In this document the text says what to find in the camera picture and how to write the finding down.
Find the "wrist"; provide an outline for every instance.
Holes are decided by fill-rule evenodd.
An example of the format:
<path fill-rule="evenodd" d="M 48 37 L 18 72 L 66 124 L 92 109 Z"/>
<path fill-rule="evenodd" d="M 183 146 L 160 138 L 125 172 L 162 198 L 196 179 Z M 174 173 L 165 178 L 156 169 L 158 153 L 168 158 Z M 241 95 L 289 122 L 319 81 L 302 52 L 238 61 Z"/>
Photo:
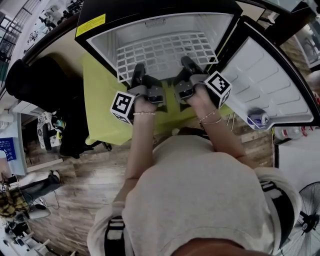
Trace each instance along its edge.
<path fill-rule="evenodd" d="M 134 116 L 133 124 L 153 124 L 155 122 L 155 118 L 156 116 L 151 114 L 138 114 Z"/>
<path fill-rule="evenodd" d="M 218 113 L 216 106 L 212 102 L 198 104 L 197 106 L 194 106 L 193 109 L 196 113 L 196 116 L 200 120 L 212 113 L 213 111 L 216 111 L 216 113 Z"/>

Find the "beaded bracelet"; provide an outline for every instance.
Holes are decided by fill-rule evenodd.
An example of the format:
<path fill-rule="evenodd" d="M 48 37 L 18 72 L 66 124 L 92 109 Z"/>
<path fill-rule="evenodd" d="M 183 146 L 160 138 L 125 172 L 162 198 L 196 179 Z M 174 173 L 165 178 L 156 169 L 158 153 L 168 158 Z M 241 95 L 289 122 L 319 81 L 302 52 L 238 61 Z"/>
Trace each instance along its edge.
<path fill-rule="evenodd" d="M 155 116 L 156 113 L 155 112 L 135 112 L 133 113 L 134 116 L 138 116 L 138 115 L 151 115 L 151 116 Z"/>

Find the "wooden floor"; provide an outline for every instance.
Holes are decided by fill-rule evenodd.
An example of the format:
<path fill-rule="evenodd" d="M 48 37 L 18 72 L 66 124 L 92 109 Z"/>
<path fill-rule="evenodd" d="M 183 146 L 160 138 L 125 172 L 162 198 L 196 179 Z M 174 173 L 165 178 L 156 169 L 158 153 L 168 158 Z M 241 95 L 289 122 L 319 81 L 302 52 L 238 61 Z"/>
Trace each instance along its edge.
<path fill-rule="evenodd" d="M 285 43 L 283 49 L 303 75 L 310 73 L 294 40 Z M 273 165 L 270 131 L 254 131 L 239 117 L 235 118 L 233 131 L 243 142 L 250 158 L 261 166 Z M 50 239 L 49 247 L 61 255 L 67 255 L 70 251 L 77 251 L 83 256 L 89 255 L 86 245 L 88 231 L 93 225 L 97 210 L 110 204 L 121 188 L 129 148 L 129 142 L 113 146 L 111 152 L 97 146 L 93 151 L 82 154 L 78 160 L 65 158 L 63 163 L 39 170 L 39 173 L 50 169 L 59 170 L 63 186 L 56 191 L 56 197 L 54 193 L 45 197 L 47 204 L 54 208 L 58 207 L 58 201 L 59 209 L 51 207 L 52 214 L 49 217 L 29 222 L 35 238 L 42 242 Z M 28 149 L 29 166 L 59 158 L 56 152 L 48 154 L 40 149 L 37 141 L 30 142 Z"/>

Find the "bracelet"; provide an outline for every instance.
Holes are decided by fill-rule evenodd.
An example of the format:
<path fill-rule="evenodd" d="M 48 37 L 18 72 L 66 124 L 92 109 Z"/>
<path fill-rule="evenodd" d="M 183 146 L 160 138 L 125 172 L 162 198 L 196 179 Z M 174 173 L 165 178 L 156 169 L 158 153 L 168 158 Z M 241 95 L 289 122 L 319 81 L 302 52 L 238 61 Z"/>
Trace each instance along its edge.
<path fill-rule="evenodd" d="M 202 123 L 203 120 L 205 120 L 206 118 L 208 118 L 211 115 L 214 115 L 216 113 L 216 109 L 214 111 L 212 111 L 210 114 L 207 114 L 204 118 L 200 119 L 200 123 Z"/>
<path fill-rule="evenodd" d="M 155 116 L 156 113 L 155 112 L 135 112 L 133 113 L 134 116 L 138 116 L 138 115 L 151 115 L 151 116 Z"/>
<path fill-rule="evenodd" d="M 220 117 L 220 119 L 218 121 L 215 122 L 200 122 L 201 125 L 214 125 L 219 123 L 222 120 L 222 117 Z"/>

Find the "table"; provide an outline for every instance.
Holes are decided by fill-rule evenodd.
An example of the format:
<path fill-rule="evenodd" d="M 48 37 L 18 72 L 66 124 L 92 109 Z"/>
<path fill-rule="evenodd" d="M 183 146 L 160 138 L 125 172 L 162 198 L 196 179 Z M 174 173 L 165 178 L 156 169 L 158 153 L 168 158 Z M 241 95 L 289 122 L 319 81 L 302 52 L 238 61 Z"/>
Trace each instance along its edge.
<path fill-rule="evenodd" d="M 9 161 L 8 165 L 12 174 L 24 176 L 27 175 L 27 164 L 22 140 L 21 114 L 16 112 L 12 112 L 11 114 L 13 114 L 13 122 L 0 133 L 0 138 L 13 138 L 16 160 Z M 2 154 L 5 155 L 3 151 L 0 151 L 0 153 L 1 157 L 3 157 Z"/>
<path fill-rule="evenodd" d="M 119 121 L 110 112 L 110 107 L 117 91 L 125 92 L 127 88 L 118 83 L 117 78 L 90 54 L 84 54 L 82 64 L 85 111 L 89 128 L 86 143 L 91 145 L 95 141 L 102 141 L 122 145 L 131 139 L 133 127 Z M 157 112 L 155 134 L 182 128 L 186 121 L 196 117 L 191 107 L 180 112 L 173 86 L 168 86 L 166 81 L 162 81 L 162 86 L 165 89 L 168 113 Z M 232 110 L 224 105 L 219 112 L 225 116 Z"/>

